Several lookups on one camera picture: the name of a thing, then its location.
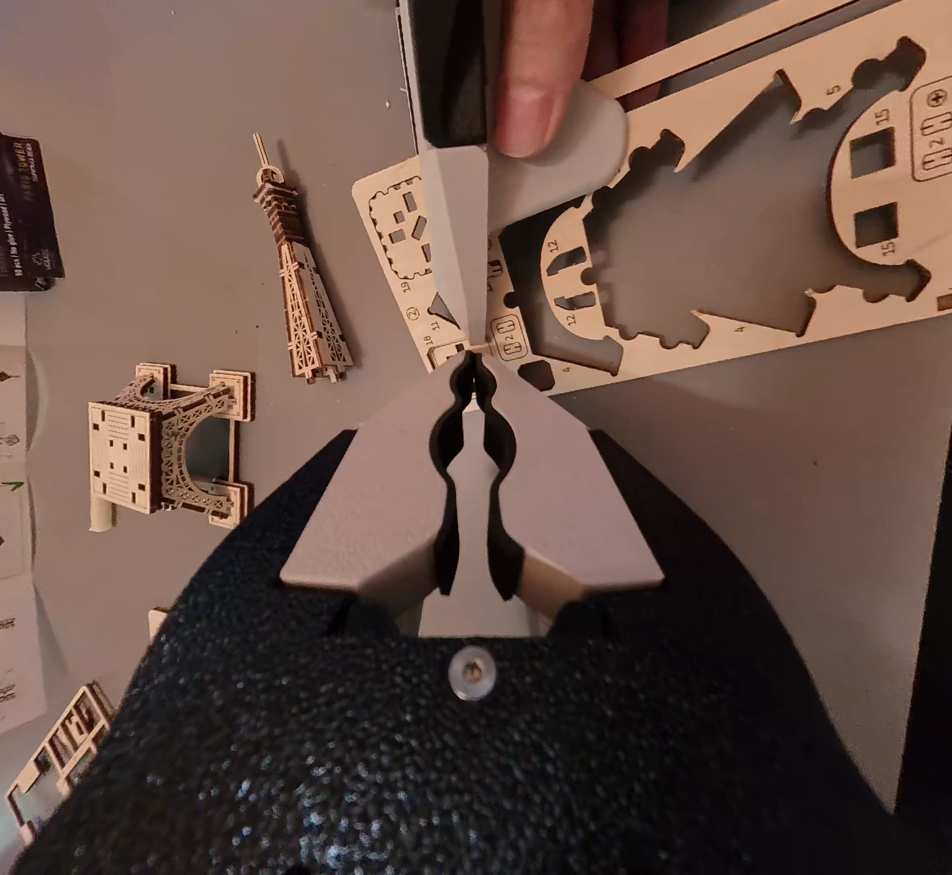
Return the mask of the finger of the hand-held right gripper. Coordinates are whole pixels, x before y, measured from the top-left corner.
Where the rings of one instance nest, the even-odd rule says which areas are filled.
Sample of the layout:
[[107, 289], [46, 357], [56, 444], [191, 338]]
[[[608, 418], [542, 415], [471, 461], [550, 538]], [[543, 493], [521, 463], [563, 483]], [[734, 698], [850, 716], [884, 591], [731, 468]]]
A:
[[593, 84], [576, 85], [553, 142], [534, 159], [483, 144], [422, 139], [426, 236], [439, 294], [473, 346], [486, 341], [488, 245], [506, 226], [604, 187], [625, 155], [625, 110]]

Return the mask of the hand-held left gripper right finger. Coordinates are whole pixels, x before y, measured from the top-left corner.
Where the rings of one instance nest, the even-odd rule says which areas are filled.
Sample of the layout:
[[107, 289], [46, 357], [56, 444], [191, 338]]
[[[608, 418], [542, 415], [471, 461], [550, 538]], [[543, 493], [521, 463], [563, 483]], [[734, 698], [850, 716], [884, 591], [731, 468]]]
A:
[[487, 559], [504, 600], [552, 622], [569, 603], [663, 582], [585, 425], [488, 356], [481, 408], [483, 448], [497, 467]]

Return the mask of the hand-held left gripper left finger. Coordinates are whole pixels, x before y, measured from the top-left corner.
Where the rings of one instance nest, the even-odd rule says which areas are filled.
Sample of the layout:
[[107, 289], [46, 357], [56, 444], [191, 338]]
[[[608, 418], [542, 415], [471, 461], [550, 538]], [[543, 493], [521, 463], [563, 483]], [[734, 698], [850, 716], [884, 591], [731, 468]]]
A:
[[464, 447], [474, 353], [457, 356], [355, 432], [280, 578], [372, 601], [393, 617], [451, 592], [460, 558], [448, 468]]

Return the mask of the wooden tower model spire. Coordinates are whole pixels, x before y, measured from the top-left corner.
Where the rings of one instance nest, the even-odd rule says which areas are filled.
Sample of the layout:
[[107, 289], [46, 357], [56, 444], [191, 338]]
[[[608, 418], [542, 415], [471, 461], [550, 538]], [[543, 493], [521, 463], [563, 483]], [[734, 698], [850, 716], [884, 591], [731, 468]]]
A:
[[353, 361], [306, 241], [298, 193], [270, 163], [261, 135], [253, 139], [260, 162], [253, 200], [276, 244], [292, 375], [309, 383], [340, 382]]

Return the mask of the wooden sheet with arch cutouts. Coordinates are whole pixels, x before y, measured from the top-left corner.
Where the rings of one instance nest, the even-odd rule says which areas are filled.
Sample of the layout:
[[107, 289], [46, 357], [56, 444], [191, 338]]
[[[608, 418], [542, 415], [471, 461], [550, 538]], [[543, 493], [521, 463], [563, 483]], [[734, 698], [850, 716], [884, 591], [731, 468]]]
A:
[[[870, 0], [778, 0], [647, 59], [603, 75], [591, 86], [620, 99], [673, 80], [780, 33], [821, 20], [852, 3]], [[857, 288], [811, 288], [804, 332], [695, 310], [708, 331], [698, 346], [666, 347], [656, 333], [623, 338], [603, 317], [600, 293], [584, 282], [592, 265], [590, 216], [621, 198], [632, 164], [663, 135], [683, 147], [675, 171], [697, 161], [728, 125], [751, 107], [770, 83], [783, 83], [797, 99], [791, 122], [804, 123], [840, 107], [859, 88], [860, 69], [883, 66], [911, 45], [922, 53], [912, 81], [864, 108], [842, 136], [826, 180], [829, 222], [838, 244], [874, 266], [917, 264], [922, 292], [869, 302]], [[578, 205], [554, 220], [541, 244], [541, 284], [548, 305], [567, 332], [622, 348], [617, 373], [588, 365], [549, 363], [550, 395], [615, 381], [631, 381], [889, 326], [950, 316], [950, 0], [898, 0], [855, 21], [826, 25], [822, 33], [784, 45], [755, 60], [629, 112], [625, 155], [611, 181], [597, 181]]]

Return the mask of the wooden lattice parts sheet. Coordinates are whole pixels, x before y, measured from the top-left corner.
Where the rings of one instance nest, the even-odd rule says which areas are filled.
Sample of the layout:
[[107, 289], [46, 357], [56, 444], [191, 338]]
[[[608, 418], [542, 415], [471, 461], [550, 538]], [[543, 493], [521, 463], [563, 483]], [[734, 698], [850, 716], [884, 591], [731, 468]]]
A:
[[6, 807], [31, 845], [78, 786], [109, 734], [114, 708], [98, 681], [83, 684], [6, 792]]

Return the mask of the grey desk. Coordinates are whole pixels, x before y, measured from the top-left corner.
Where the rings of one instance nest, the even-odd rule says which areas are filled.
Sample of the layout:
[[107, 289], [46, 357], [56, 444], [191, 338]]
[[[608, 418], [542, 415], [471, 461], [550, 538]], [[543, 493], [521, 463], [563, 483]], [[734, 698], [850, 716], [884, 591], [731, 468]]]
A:
[[[2, 130], [42, 143], [65, 280], [26, 297], [34, 583], [49, 712], [2, 735], [2, 791], [78, 687], [115, 703], [222, 539], [199, 514], [89, 532], [89, 401], [141, 361], [257, 378], [256, 502], [424, 369], [352, 202], [413, 154], [393, 0], [2, 0]], [[349, 348], [292, 375], [253, 135], [298, 193]], [[950, 318], [561, 395], [734, 549], [890, 806], [950, 427]]]

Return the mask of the person's right hand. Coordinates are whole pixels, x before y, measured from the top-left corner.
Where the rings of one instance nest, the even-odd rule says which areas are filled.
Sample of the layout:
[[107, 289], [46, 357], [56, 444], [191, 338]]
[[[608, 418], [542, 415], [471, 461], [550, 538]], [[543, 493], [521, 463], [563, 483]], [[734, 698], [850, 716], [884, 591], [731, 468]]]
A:
[[597, 79], [666, 45], [670, 0], [505, 0], [495, 145], [538, 155], [557, 135], [581, 79]]

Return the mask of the wooden tower model base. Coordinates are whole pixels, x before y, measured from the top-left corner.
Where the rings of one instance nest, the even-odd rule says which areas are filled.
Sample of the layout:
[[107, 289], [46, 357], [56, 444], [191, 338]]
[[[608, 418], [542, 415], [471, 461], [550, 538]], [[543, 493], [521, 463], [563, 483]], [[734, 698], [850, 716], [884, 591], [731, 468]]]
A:
[[[215, 369], [207, 384], [180, 381], [173, 364], [137, 364], [114, 398], [89, 404], [89, 500], [150, 515], [187, 509], [232, 530], [253, 507], [240, 481], [239, 427], [255, 417], [255, 375]], [[219, 467], [194, 471], [188, 452], [202, 427], [224, 440]]]

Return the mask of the folded assembly leaflet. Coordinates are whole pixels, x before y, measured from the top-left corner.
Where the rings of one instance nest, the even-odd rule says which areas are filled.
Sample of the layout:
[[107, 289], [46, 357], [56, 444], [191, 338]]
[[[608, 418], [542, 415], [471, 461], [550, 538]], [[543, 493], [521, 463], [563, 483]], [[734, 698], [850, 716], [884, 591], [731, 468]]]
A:
[[27, 454], [26, 294], [1, 302], [1, 732], [47, 709], [36, 592]]

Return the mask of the purple tower model box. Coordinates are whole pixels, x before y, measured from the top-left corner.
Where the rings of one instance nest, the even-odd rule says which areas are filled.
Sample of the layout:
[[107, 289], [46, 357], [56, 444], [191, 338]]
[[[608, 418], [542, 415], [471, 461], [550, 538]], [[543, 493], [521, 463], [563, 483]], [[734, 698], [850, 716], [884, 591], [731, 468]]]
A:
[[41, 145], [1, 135], [1, 290], [41, 292], [65, 277]]

